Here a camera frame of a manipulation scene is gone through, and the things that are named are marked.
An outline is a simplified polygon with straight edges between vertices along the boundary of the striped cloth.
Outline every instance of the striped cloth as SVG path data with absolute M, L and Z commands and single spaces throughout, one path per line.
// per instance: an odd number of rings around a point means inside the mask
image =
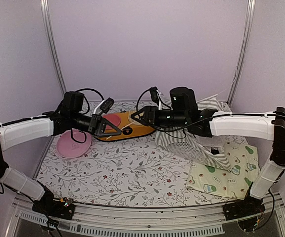
M 222 106 L 216 96 L 212 96 L 199 101 L 198 109 L 222 110 Z M 187 131 L 157 132 L 156 144 L 180 157 L 200 164 L 224 170 L 231 170 L 232 168 L 222 148 L 218 148 L 220 153 L 214 155 L 208 148 L 199 144 L 196 138 Z

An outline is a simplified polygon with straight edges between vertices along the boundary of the floral pattern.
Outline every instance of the floral pattern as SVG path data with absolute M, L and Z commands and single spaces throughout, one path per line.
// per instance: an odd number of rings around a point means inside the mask
M 141 102 L 141 106 L 151 102 Z M 93 109 L 97 103 L 90 103 Z M 133 102 L 115 102 L 112 112 L 134 109 Z M 214 204 L 229 199 L 185 188 L 190 162 L 155 144 L 155 134 L 130 140 L 102 142 L 93 138 L 88 152 L 62 158 L 56 136 L 37 180 L 57 198 L 76 202 L 131 207 L 173 207 Z M 246 143 L 243 137 L 228 141 Z

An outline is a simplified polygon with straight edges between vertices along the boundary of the pink plate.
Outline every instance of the pink plate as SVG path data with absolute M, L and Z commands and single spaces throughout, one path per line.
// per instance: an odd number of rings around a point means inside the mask
M 77 158 L 84 155 L 92 144 L 92 136 L 88 133 L 85 143 L 77 143 L 71 139 L 70 131 L 66 131 L 58 140 L 57 151 L 64 158 Z M 73 129 L 73 138 L 77 141 L 84 141 L 85 135 Z
M 103 115 L 103 118 L 111 122 L 116 127 L 121 123 L 121 118 L 115 114 L 106 114 L 106 115 Z M 112 127 L 106 126 L 105 130 L 107 131 L 112 130 Z

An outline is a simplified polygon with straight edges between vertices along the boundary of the white wall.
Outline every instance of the white wall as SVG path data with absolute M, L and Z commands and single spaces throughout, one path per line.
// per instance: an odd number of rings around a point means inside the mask
M 53 110 L 61 99 L 39 0 L 0 0 L 0 122 Z M 32 175 L 46 139 L 11 148 L 5 161 Z M 0 237 L 14 194 L 0 195 Z
M 67 89 L 96 88 L 117 100 L 136 100 L 151 86 L 166 95 L 188 86 L 198 99 L 218 93 L 234 76 L 247 3 L 49 1 Z
M 258 0 L 233 110 L 263 112 L 276 106 L 285 107 L 285 1 Z M 264 163 L 271 143 L 253 143 Z M 285 204 L 285 174 L 279 190 Z

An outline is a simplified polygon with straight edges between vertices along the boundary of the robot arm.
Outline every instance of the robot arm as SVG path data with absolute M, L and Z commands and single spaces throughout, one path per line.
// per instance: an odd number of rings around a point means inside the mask
M 47 112 L 41 116 L 0 124 L 0 183 L 36 201 L 38 207 L 35 206 L 35 211 L 40 212 L 40 208 L 42 208 L 43 214 L 52 215 L 56 213 L 55 216 L 71 219 L 74 207 L 70 205 L 69 200 L 67 202 L 55 201 L 53 193 L 47 187 L 9 167 L 3 159 L 2 152 L 20 143 L 40 137 L 58 135 L 72 128 L 97 137 L 121 133 L 117 127 L 101 116 L 112 106 L 114 102 L 112 99 L 103 101 L 98 106 L 100 113 L 93 114 L 91 117 L 80 113 L 83 100 L 84 94 L 67 92 L 55 112 Z M 107 125 L 111 126 L 115 132 L 105 134 Z
M 158 110 L 156 106 L 145 106 L 133 113 L 131 118 L 163 132 L 172 131 L 173 127 L 184 127 L 189 133 L 203 137 L 238 135 L 273 141 L 270 158 L 246 196 L 249 203 L 252 200 L 255 206 L 258 206 L 256 211 L 263 209 L 262 199 L 285 170 L 285 109 L 277 107 L 273 112 L 253 114 L 229 113 L 211 109 L 200 111 L 197 109 L 192 90 L 179 87 L 173 89 L 170 95 L 172 110 Z

